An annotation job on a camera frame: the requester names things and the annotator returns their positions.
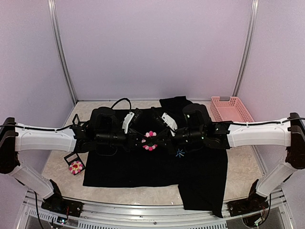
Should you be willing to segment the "black t-shirt blue logo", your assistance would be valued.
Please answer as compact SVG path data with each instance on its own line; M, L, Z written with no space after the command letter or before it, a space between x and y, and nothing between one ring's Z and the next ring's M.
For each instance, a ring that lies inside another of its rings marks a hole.
M160 99L159 115L166 112L178 128L187 126L183 108L193 104L185 96ZM128 110L115 110L122 122ZM151 108L143 109L132 129L146 134L166 129L154 117ZM127 152L124 147L102 146L90 151L83 185L86 187L134 188L178 185L185 210L212 211L222 218L222 204L227 177L228 157L225 149L211 149L189 144L179 146L176 155L164 147L153 151L144 148Z

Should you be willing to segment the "pink plastic basket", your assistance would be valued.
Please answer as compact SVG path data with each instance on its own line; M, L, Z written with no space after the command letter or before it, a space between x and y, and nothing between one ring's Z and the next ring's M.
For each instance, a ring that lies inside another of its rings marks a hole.
M217 122L254 122L240 98L235 96L212 96L210 109Z

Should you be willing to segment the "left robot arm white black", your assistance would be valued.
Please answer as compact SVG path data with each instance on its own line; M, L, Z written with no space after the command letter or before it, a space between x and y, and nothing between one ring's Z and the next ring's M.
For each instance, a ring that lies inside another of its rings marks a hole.
M27 150L57 150L72 154L95 151L102 146L140 146L140 135L129 128L142 111L130 110L123 122L115 116L115 110L100 107L92 111L90 120L59 129L46 129L15 122L9 117L0 126L0 172L8 174L21 184L33 189L43 199L43 209L79 217L83 203L63 198L58 185L46 179L32 167L18 159L18 153Z

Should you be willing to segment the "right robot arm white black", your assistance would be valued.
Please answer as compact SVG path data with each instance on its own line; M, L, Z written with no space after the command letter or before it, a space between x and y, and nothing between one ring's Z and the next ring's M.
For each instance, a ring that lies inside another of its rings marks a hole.
M211 149L230 149L239 146L284 146L286 158L267 175L257 179L247 198L228 202L230 216L259 211L271 207L271 193L295 171L305 167L305 126L303 118L291 113L288 118L267 122L213 122L202 104L189 104L183 108L187 126L178 128L167 113L159 115L155 108L153 116L167 127L151 142L175 153L179 146L197 144Z

